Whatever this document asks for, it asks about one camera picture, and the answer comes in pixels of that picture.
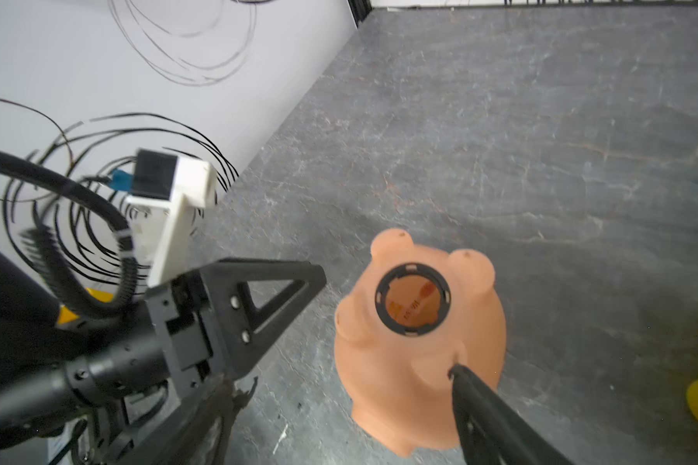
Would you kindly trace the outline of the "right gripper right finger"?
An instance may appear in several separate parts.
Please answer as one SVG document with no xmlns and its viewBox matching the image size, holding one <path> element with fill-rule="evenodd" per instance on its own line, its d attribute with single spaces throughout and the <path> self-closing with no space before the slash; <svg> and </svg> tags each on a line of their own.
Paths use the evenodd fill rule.
<svg viewBox="0 0 698 465">
<path fill-rule="evenodd" d="M 468 367 L 456 364 L 452 409 L 467 464 L 568 464 L 570 460 L 544 440 Z"/>
</svg>

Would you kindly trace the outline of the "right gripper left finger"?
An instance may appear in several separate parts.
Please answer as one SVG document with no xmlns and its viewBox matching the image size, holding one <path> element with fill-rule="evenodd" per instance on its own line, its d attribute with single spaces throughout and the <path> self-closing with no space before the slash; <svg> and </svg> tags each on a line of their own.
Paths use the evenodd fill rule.
<svg viewBox="0 0 698 465">
<path fill-rule="evenodd" d="M 234 382 L 216 375 L 196 387 L 194 393 L 145 437 L 140 430 L 165 406 L 169 389 L 159 384 L 163 394 L 143 416 L 122 429 L 101 459 L 103 464 L 191 464 L 201 459 L 213 464 L 225 457 L 236 417 L 252 399 L 258 379 L 248 391 L 237 389 Z"/>
</svg>

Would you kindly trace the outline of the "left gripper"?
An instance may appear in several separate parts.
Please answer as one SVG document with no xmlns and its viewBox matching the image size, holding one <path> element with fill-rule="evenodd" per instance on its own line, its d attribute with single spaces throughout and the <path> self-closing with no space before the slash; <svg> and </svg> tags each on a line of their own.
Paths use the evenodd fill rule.
<svg viewBox="0 0 698 465">
<path fill-rule="evenodd" d="M 283 288 L 257 304 L 251 285 L 263 282 Z M 72 393 L 101 406 L 168 379 L 183 394 L 211 372 L 242 379 L 326 284 L 310 262 L 232 259 L 185 273 L 91 327 L 89 351 L 72 360 Z"/>
</svg>

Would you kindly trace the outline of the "pink piggy bank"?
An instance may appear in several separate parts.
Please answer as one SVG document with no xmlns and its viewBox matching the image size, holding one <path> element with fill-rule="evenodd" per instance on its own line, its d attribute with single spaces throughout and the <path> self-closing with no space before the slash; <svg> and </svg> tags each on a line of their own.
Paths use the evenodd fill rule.
<svg viewBox="0 0 698 465">
<path fill-rule="evenodd" d="M 490 259 L 417 244 L 390 229 L 335 312 L 335 367 L 352 419 L 398 456 L 460 443 L 449 370 L 457 363 L 496 389 L 506 319 Z"/>
</svg>

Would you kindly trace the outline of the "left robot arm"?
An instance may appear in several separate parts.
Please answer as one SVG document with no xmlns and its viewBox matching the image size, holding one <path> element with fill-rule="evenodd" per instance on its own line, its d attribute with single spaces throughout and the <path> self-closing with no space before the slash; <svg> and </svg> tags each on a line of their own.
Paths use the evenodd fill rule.
<svg viewBox="0 0 698 465">
<path fill-rule="evenodd" d="M 48 211 L 23 234 L 43 284 L 0 254 L 0 449 L 53 432 L 73 416 L 172 383 L 182 400 L 242 379 L 326 284 L 308 262 L 224 259 L 188 269 L 190 217 L 213 206 L 204 161 L 141 150 L 129 180 L 102 183 L 129 205 L 153 209 L 132 224 L 90 189 L 0 152 L 0 174 L 50 192 L 104 220 L 117 243 L 114 296 L 77 281 Z"/>
</svg>

